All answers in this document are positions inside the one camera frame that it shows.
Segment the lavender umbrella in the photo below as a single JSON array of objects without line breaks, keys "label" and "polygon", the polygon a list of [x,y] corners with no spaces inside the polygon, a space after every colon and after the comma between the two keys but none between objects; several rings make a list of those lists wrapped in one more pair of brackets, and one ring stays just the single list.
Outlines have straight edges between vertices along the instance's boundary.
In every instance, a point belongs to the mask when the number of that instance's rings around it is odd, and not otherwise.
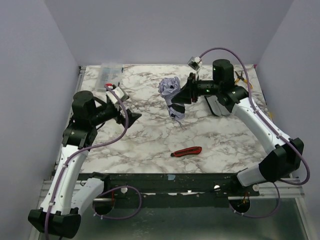
[{"label": "lavender umbrella", "polygon": [[168,114],[173,121],[176,121],[183,129],[181,120],[185,117],[185,105],[173,103],[173,98],[181,91],[180,79],[177,76],[165,77],[158,85],[158,92],[165,100]]}]

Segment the black grey umbrella case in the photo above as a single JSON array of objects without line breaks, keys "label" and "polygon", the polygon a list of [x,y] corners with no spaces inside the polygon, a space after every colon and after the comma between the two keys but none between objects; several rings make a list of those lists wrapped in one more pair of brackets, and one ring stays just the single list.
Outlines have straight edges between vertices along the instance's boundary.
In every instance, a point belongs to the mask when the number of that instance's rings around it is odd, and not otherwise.
[{"label": "black grey umbrella case", "polygon": [[218,102],[218,98],[215,95],[205,96],[204,99],[206,100],[208,107],[214,116],[227,117],[230,115],[230,112],[225,106]]}]

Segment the red black utility knife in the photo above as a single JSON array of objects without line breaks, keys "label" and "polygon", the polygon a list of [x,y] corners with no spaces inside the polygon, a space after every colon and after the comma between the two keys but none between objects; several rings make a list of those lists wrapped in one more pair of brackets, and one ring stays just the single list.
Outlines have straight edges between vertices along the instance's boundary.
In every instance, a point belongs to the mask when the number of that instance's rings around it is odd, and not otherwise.
[{"label": "red black utility knife", "polygon": [[171,157],[179,158],[187,155],[199,155],[202,152],[202,147],[200,146],[193,146],[184,149],[180,149],[174,151],[170,154]]}]

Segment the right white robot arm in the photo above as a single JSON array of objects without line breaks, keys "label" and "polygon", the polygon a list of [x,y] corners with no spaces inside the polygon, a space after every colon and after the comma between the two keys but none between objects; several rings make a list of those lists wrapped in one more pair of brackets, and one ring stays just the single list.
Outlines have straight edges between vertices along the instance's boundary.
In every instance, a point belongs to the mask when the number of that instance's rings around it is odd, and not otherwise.
[{"label": "right white robot arm", "polygon": [[266,157],[258,165],[237,173],[237,185],[247,187],[262,182],[274,183],[300,167],[304,143],[281,131],[259,109],[249,92],[235,84],[234,66],[229,60],[213,61],[212,80],[201,80],[197,73],[190,73],[172,102],[191,104],[200,96],[215,96],[220,105],[249,128],[266,152]]}]

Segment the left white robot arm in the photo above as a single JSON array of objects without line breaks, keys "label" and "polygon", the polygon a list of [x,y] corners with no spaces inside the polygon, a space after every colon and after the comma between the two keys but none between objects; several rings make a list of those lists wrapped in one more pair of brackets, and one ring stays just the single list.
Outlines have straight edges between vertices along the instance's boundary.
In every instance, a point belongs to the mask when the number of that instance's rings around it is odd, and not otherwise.
[{"label": "left white robot arm", "polygon": [[101,100],[91,91],[82,90],[73,96],[72,116],[62,135],[62,148],[58,167],[51,186],[38,209],[32,209],[28,221],[46,239],[51,235],[72,239],[78,232],[82,214],[94,199],[110,196],[115,204],[115,191],[108,174],[93,172],[84,186],[74,192],[76,183],[90,150],[94,145],[98,128],[109,120],[115,120],[126,132],[141,117],[132,113],[123,102],[129,96],[119,86],[105,85],[106,100]]}]

